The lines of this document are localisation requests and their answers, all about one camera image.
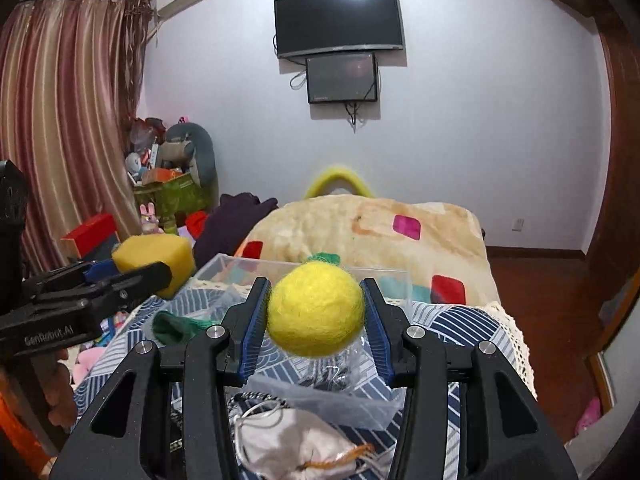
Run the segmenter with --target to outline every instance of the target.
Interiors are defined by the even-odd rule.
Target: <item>monitor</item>
[[[397,0],[276,0],[278,57],[402,49]]]
[[[372,52],[322,54],[306,58],[310,104],[378,100],[376,57]]]

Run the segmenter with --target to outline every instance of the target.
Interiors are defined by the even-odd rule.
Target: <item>pink bunny toy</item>
[[[153,202],[149,202],[148,206],[140,204],[140,223],[142,224],[142,234],[151,235],[154,233],[164,233],[159,227],[159,221],[156,217],[156,208]]]

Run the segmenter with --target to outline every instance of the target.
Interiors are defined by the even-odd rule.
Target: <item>stuffed animal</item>
[[[156,207],[153,202],[149,202],[146,207],[144,204],[140,204],[140,223],[142,224],[143,235],[164,233],[156,217]]]
[[[143,153],[150,150],[151,146],[164,142],[166,128],[160,119],[148,117],[145,120],[137,118],[129,132],[129,142],[133,145],[133,151]]]
[[[213,143],[207,131],[195,123],[178,123],[164,135],[158,148],[156,166],[189,170],[197,186],[206,187],[216,179]]]
[[[102,357],[106,348],[104,346],[94,346],[83,350],[78,354],[76,364],[71,370],[71,375],[74,378],[74,384],[80,384],[82,380],[87,377],[91,368],[95,365],[95,362]]]
[[[129,153],[127,158],[124,160],[125,167],[127,168],[127,172],[131,175],[135,182],[139,182],[142,179],[143,173],[147,171],[146,166],[142,165],[142,160],[140,156],[136,153]]]

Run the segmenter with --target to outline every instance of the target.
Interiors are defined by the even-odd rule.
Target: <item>yellow felt ball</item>
[[[267,330],[283,350],[303,357],[339,352],[362,330],[364,300],[358,283],[340,267],[308,262],[274,287]]]

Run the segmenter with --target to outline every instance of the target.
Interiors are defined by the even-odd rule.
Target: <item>metal screw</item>
[[[136,349],[136,352],[138,352],[139,354],[148,354],[149,352],[151,352],[153,347],[154,347],[154,344],[148,339],[145,339],[144,341],[140,341],[135,346],[135,349]]]
[[[495,352],[495,345],[491,341],[481,341],[478,348],[483,354],[491,355]]]
[[[207,337],[212,339],[218,339],[225,335],[225,327],[222,325],[213,325],[207,328]]]
[[[414,339],[420,339],[420,338],[424,337],[426,332],[424,331],[424,329],[421,326],[411,325],[409,328],[406,329],[406,334],[409,337],[412,337]]]

